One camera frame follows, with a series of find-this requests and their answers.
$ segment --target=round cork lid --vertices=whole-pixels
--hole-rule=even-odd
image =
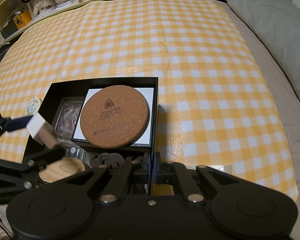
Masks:
[[[112,149],[136,141],[149,122],[149,107],[136,89],[115,85],[96,92],[82,109],[80,126],[93,145]]]

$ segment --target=metal pin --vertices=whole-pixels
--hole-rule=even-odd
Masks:
[[[32,167],[35,165],[35,162],[33,160],[28,160],[27,164]]]
[[[106,195],[102,195],[100,197],[100,200],[104,203],[112,203],[116,201],[116,197],[112,194],[106,194]]]
[[[29,181],[26,181],[26,182],[23,183],[23,186],[24,186],[25,188],[27,188],[27,189],[30,189],[30,188],[32,188],[32,183],[29,182]]]
[[[204,200],[204,197],[200,194],[190,194],[188,196],[188,200],[193,203],[196,203],[196,202],[200,202],[200,201]]]
[[[149,204],[150,206],[154,206],[156,203],[157,203],[157,202],[156,202],[155,200],[149,200],[149,201],[148,201],[148,204]]]

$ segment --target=patterned fabric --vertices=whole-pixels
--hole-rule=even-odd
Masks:
[[[158,76],[156,150],[184,164],[233,165],[233,174],[297,188],[273,97],[228,14],[212,0],[95,1],[29,28],[0,63],[0,112],[24,115],[52,82]],[[20,162],[26,130],[0,139]]]

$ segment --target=beige mattress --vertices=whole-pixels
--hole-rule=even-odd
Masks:
[[[295,240],[300,240],[300,102],[288,78],[254,32],[230,9],[228,4],[215,2],[223,6],[242,33],[275,99],[291,150],[299,191],[297,200],[299,216],[291,236]]]

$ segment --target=white box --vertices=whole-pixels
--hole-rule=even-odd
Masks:
[[[152,104],[153,104],[153,96],[154,96],[154,88],[135,88],[138,90],[147,100],[148,106],[149,106],[149,123],[148,126],[141,135],[141,137],[132,145],[138,145],[138,146],[147,146],[151,142],[151,123],[152,123]],[[83,102],[83,107],[87,103],[87,101],[98,91],[102,90],[102,88],[96,88],[96,89],[89,89],[88,93],[85,97],[85,100]],[[80,139],[80,140],[86,140],[82,131],[81,131],[81,126],[80,126],[80,121],[81,121],[81,113],[80,116],[77,120],[77,125],[73,133],[73,140],[75,139]]]

